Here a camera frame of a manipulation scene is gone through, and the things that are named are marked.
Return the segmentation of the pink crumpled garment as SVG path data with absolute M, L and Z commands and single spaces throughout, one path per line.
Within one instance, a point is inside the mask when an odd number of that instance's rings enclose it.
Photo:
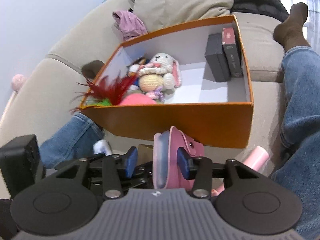
M 130 11 L 117 10 L 112 12 L 114 26 L 120 31 L 124 41 L 148 33 L 144 23 Z

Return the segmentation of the pink selfie stick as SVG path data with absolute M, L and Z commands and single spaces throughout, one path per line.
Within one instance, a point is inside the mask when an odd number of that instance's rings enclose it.
M 255 171 L 259 171 L 269 158 L 268 152 L 263 147 L 257 146 L 242 163 Z M 212 197 L 217 197 L 224 190 L 225 186 L 222 183 L 218 188 L 212 189 Z

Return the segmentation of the white cream tube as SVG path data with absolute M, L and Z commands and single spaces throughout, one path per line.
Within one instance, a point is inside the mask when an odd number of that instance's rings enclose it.
M 97 141 L 93 145 L 93 154 L 102 154 L 102 153 L 106 156 L 113 154 L 109 143 L 104 139 Z

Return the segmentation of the orange cardboard storage box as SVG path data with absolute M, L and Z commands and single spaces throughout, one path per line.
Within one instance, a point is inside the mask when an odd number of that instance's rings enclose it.
M 150 140 L 176 127 L 213 147 L 244 148 L 249 141 L 253 93 L 243 47 L 239 77 L 220 70 L 223 53 L 209 40 L 225 29 L 240 38 L 233 15 L 191 21 L 121 43 L 79 106 L 114 135 Z

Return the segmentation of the colourful feather shuttlecock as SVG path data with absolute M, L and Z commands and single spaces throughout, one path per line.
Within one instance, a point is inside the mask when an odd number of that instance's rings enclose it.
M 83 111 L 86 108 L 109 107 L 109 106 L 136 106 L 136 105 L 157 105 L 159 101 L 142 93 L 129 94 L 129 88 L 135 81 L 135 77 L 120 77 L 110 80 L 109 76 L 103 77 L 95 83 L 90 79 L 82 84 L 88 88 L 86 92 L 80 92 L 76 97 L 82 98 L 83 106 L 70 110 L 71 113 Z

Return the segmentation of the dark grey box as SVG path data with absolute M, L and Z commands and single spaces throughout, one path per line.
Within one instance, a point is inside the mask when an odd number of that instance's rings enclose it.
M 227 82 L 231 79 L 231 73 L 222 47 L 221 33 L 208 36 L 204 56 L 216 82 Z

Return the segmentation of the red card box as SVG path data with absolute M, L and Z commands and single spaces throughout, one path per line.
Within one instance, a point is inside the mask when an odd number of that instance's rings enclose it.
M 238 50 L 236 35 L 232 27 L 223 28 L 222 47 L 225 52 L 231 76 L 242 77 L 243 73 L 240 62 L 240 52 Z

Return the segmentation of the brown cardboard box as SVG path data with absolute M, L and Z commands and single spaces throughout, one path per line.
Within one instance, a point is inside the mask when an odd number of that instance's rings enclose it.
M 138 159 L 137 165 L 142 165 L 153 160 L 153 146 L 146 144 L 138 145 Z

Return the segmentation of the pink snap pouch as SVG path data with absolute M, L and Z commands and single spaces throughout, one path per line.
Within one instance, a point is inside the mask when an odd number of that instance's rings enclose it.
M 172 126 L 168 131 L 153 137 L 152 179 L 155 189 L 193 187 L 192 180 L 185 180 L 177 164 L 177 150 L 182 147 L 191 157 L 204 156 L 204 145 Z

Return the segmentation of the beige cushion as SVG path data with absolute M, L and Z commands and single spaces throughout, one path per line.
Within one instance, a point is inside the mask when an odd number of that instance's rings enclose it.
M 133 13 L 149 32 L 230 14 L 234 0 L 135 0 Z

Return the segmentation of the right leg in jeans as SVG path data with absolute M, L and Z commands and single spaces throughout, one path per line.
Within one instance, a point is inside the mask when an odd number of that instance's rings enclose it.
M 286 111 L 280 140 L 290 157 L 271 178 L 302 201 L 303 212 L 297 232 L 305 239 L 318 239 L 319 55 L 303 36 L 307 18 L 308 6 L 294 4 L 288 18 L 273 32 L 274 40 L 285 50 L 281 67 Z

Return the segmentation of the leg in jeans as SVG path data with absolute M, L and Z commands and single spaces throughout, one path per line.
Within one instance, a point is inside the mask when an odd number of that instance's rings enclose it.
M 303 36 L 307 18 L 308 6 L 294 4 L 288 18 L 273 32 L 274 40 L 285 50 L 281 67 L 286 111 L 280 140 L 290 157 L 271 178 L 302 201 L 303 212 L 297 232 L 305 239 L 318 239 L 319 55 Z
M 45 168 L 55 168 L 71 159 L 92 155 L 92 147 L 103 139 L 104 130 L 81 112 L 72 114 L 78 106 L 78 96 L 86 89 L 81 85 L 85 77 L 64 63 L 45 59 L 46 88 L 41 95 L 41 115 L 39 121 L 43 131 L 39 136 L 45 140 L 40 146 L 40 156 Z

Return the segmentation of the black puffer jacket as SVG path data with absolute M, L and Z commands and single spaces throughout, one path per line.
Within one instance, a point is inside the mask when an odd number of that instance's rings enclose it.
M 289 13 L 280 0 L 234 0 L 231 12 L 264 15 L 284 22 Z

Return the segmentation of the white crochet bunny doll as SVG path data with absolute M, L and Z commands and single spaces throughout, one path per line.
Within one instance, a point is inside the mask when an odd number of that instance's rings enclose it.
M 158 53 L 147 63 L 142 65 L 138 71 L 140 90 L 129 93 L 146 94 L 153 99 L 164 102 L 167 92 L 174 92 L 181 87 L 182 78 L 179 62 L 166 53 Z

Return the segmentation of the left leg in jeans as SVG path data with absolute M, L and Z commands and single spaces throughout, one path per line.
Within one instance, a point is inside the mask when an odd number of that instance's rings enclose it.
M 43 131 L 39 136 L 45 140 L 40 146 L 40 156 L 45 168 L 55 168 L 71 159 L 92 155 L 92 147 L 103 139 L 104 130 L 81 112 L 72 114 L 78 106 L 78 96 L 86 89 L 81 85 L 85 77 L 64 63 L 45 59 L 46 88 L 41 95 L 41 115 L 39 121 Z

